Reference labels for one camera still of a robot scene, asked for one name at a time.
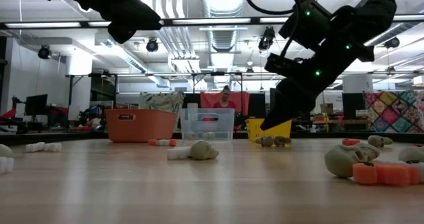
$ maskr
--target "ceiling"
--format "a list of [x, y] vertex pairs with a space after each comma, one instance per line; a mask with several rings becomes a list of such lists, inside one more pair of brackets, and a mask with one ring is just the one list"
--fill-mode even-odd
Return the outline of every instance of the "ceiling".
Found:
[[[268, 10], [281, 11], [289, 9], [293, 5], [292, 0], [253, 0], [258, 6]], [[330, 12], [343, 5], [355, 6], [360, 0], [318, 0]], [[200, 18], [204, 17], [204, 6], [202, 0], [183, 0], [183, 9], [186, 17]], [[415, 14], [424, 12], [424, 0], [397, 0], [397, 14]], [[243, 5], [243, 16], [246, 17], [263, 17], [262, 13], [255, 11], [247, 3]], [[101, 20], [99, 13], [92, 11], [84, 13], [78, 8], [78, 4], [72, 0], [0, 0], [0, 22], [17, 22], [17, 21], [98, 21]], [[265, 26], [249, 25], [242, 26], [246, 30], [238, 31], [237, 43], [233, 50], [233, 65], [228, 71], [245, 71], [247, 62], [253, 63], [255, 72], [265, 72], [261, 67], [266, 62], [267, 56], [260, 56], [257, 49], [260, 35], [264, 32]], [[274, 26], [276, 31], [276, 41], [272, 45], [270, 52], [279, 53], [284, 46], [286, 40], [278, 35], [281, 26]], [[207, 32], [200, 31], [200, 27], [188, 27], [189, 37], [195, 49], [196, 55], [199, 56], [199, 67], [202, 71], [210, 71], [215, 69], [211, 62], [211, 47]], [[9, 32], [10, 35], [16, 36], [16, 31]], [[107, 36], [105, 29], [67, 29], [67, 30], [24, 30], [23, 40], [29, 41], [33, 38], [49, 38], [49, 37], [68, 37], [93, 51], [93, 68], [108, 69], [111, 72], [129, 73], [129, 65], [119, 56], [111, 53], [111, 51], [100, 45], [98, 42], [93, 44], [93, 37], [99, 38]], [[142, 62], [149, 72], [172, 72], [168, 65], [169, 52], [159, 41], [159, 49], [157, 52], [147, 52], [145, 46], [149, 38], [156, 37], [154, 31], [138, 31], [132, 39], [123, 45], [123, 48], [136, 60]], [[399, 70], [421, 70], [424, 68], [424, 25], [419, 24], [411, 29], [397, 35], [400, 40], [398, 48], [386, 50], [382, 47], [375, 49], [376, 60], [373, 63], [354, 62], [347, 71], [364, 72], [364, 71], [384, 71], [389, 65], [395, 64], [399, 66]], [[302, 46], [292, 43], [288, 50], [288, 58], [308, 58], [313, 53], [304, 49]], [[273, 76], [253, 76], [250, 80], [269, 80]], [[374, 79], [387, 78], [386, 75], [375, 76]], [[390, 82], [399, 85], [410, 85], [412, 75], [400, 76], [391, 79]], [[124, 82], [152, 82], [148, 79], [127, 79]]]

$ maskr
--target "colorful patchwork quilt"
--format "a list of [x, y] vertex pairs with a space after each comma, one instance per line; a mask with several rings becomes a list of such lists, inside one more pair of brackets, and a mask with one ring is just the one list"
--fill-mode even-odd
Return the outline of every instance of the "colorful patchwork quilt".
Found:
[[366, 93], [365, 104], [372, 122], [371, 129], [386, 133], [424, 132], [417, 95], [413, 90]]

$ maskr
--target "red curtain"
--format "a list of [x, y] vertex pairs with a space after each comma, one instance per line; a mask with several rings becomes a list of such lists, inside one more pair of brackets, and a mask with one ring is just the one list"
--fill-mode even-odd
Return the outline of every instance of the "red curtain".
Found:
[[[213, 105], [221, 99], [221, 93], [200, 93], [201, 108], [212, 108]], [[243, 102], [243, 115], [247, 115], [249, 110], [250, 94], [248, 92], [231, 92], [229, 100], [236, 104], [236, 113], [241, 112], [241, 103]]]

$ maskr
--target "table surface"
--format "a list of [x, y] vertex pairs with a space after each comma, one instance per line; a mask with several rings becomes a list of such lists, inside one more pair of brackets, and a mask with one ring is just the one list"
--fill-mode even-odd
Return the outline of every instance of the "table surface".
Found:
[[[424, 185], [360, 186], [332, 176], [323, 155], [341, 139], [284, 148], [214, 144], [216, 160], [166, 160], [167, 147], [63, 142], [17, 153], [0, 176], [1, 223], [424, 223]], [[409, 144], [382, 149], [396, 160]]]

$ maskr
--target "clear plastic container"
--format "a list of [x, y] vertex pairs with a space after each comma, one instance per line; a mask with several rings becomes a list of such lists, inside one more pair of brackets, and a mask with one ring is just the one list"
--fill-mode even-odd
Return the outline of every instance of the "clear plastic container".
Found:
[[202, 139], [203, 134], [215, 133], [211, 142], [232, 141], [234, 131], [234, 109], [182, 109], [181, 132], [184, 140], [193, 140], [193, 134]]

